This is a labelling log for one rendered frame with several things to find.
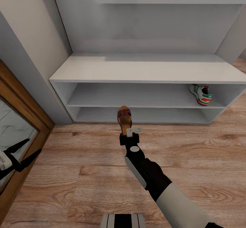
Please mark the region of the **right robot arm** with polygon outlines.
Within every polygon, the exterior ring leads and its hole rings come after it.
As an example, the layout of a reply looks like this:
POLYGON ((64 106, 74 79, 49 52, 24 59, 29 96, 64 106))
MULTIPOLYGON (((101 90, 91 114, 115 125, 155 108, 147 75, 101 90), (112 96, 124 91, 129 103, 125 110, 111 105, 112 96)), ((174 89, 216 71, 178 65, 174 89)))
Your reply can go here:
POLYGON ((191 201, 137 145, 142 127, 128 128, 120 135, 126 146, 125 163, 158 205, 172 228, 223 228, 191 201))

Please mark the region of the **gym shoe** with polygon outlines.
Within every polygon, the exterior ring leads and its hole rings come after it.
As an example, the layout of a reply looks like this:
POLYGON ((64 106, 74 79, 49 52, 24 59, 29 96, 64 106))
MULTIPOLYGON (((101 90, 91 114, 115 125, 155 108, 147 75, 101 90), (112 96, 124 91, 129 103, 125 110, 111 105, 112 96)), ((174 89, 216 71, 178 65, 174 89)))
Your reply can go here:
POLYGON ((212 94, 209 93, 208 86, 198 86, 197 84, 190 84, 189 90, 196 95, 197 102, 201 105, 208 105, 212 99, 212 94))

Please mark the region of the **robot trunk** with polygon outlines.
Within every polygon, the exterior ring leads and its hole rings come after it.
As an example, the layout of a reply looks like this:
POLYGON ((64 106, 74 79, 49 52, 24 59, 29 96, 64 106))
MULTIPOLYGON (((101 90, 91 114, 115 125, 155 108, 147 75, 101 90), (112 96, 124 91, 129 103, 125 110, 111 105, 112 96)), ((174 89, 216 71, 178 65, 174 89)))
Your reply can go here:
POLYGON ((104 214, 100 228, 146 228, 142 214, 104 214))

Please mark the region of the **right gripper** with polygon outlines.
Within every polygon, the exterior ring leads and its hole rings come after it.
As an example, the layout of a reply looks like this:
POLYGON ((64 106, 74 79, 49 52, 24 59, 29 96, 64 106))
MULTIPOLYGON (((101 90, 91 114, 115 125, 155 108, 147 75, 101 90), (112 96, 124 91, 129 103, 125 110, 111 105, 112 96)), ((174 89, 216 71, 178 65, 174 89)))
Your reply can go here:
POLYGON ((126 135, 122 136, 120 135, 120 145, 125 145, 129 142, 129 141, 135 141, 136 143, 139 143, 139 134, 138 133, 133 133, 132 137, 127 137, 126 135))

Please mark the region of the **sandal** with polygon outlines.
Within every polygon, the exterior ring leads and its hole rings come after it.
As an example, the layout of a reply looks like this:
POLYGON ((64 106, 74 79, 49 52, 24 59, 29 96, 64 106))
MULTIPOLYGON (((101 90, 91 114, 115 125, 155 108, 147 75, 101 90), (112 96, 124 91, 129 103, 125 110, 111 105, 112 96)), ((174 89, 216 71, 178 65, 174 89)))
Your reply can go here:
POLYGON ((131 111, 127 106, 122 106, 117 115, 118 123, 121 126, 122 136, 126 135, 126 129, 132 127, 131 111))

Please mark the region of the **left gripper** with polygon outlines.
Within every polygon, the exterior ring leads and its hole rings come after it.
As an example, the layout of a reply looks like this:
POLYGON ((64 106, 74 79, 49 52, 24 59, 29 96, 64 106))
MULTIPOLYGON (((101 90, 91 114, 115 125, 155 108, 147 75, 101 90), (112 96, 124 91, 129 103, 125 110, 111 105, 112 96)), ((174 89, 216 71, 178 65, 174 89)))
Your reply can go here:
POLYGON ((40 154, 41 149, 37 150, 36 152, 34 152, 32 155, 30 155, 29 157, 27 157, 26 159, 24 159, 20 163, 14 158, 14 156, 11 155, 11 153, 16 152, 19 148, 21 148, 28 141, 29 141, 29 139, 25 139, 25 140, 15 144, 15 145, 9 147, 5 151, 3 151, 3 153, 5 153, 5 155, 11 160, 12 165, 5 170, 0 170, 0 180, 3 179, 12 170, 16 170, 18 172, 21 172, 24 168, 28 167, 32 163, 32 161, 38 156, 38 154, 40 154))

